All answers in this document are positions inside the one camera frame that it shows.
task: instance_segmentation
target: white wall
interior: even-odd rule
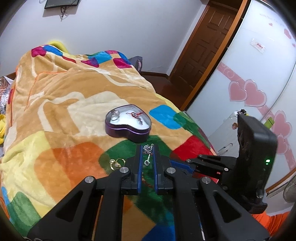
[[[0,76],[14,72],[24,53],[50,40],[61,41],[72,54],[139,55],[143,71],[167,73],[202,3],[81,0],[62,21],[59,8],[44,10],[44,5],[27,0],[0,36]]]

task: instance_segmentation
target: red string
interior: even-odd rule
[[[143,114],[143,112],[140,112],[140,113],[135,113],[135,112],[132,112],[132,113],[128,113],[128,114],[130,114],[130,115],[136,115],[136,116],[139,116],[139,115]]]

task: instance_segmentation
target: colorful blanket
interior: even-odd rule
[[[136,144],[104,130],[108,111],[134,104],[152,120],[145,144],[182,160],[212,154],[199,127],[155,93],[117,51],[73,56],[51,45],[26,53],[7,105],[0,203],[26,236],[86,176],[105,177],[109,160],[134,156]],[[154,192],[153,162],[142,193],[124,199],[122,240],[173,241],[172,202]]]

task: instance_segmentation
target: heart-shaped tin box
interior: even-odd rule
[[[132,142],[142,143],[149,137],[151,119],[136,105],[123,105],[107,113],[105,130],[109,136],[126,137]]]

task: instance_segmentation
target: door frame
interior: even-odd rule
[[[182,50],[173,70],[171,71],[169,78],[168,78],[169,80],[172,78],[173,74],[176,72],[177,67],[181,62],[181,59],[183,58],[187,48],[189,47],[191,41],[193,40],[193,37],[195,36],[197,29],[199,28],[202,20],[204,19],[205,15],[210,7],[210,2],[213,2],[214,4],[216,4],[215,1],[210,0],[208,2],[207,6],[206,6],[205,10],[203,11],[200,19],[198,20],[192,34],[190,35],[184,49]],[[200,80],[198,81],[198,83],[196,84],[196,86],[194,87],[192,92],[189,94],[189,96],[187,97],[187,99],[185,100],[183,105],[181,106],[181,108],[180,108],[181,111],[185,111],[188,109],[189,105],[194,101],[195,97],[199,94],[199,92],[202,90],[203,86],[206,84],[206,82],[208,81],[208,79],[210,78],[210,76],[212,75],[214,70],[216,69],[217,65],[219,64],[222,57],[224,56],[228,46],[230,45],[231,41],[233,40],[235,34],[237,33],[238,27],[240,26],[242,19],[244,18],[245,14],[246,14],[246,10],[248,9],[250,2],[251,2],[251,0],[242,0],[241,6],[240,6],[239,10],[237,11],[237,14],[233,20],[232,25],[230,26],[230,28],[228,30],[228,33],[226,34],[224,40],[222,41],[220,47],[218,48],[216,54],[214,55],[212,61],[209,64],[209,66],[206,68],[205,72],[201,76]]]

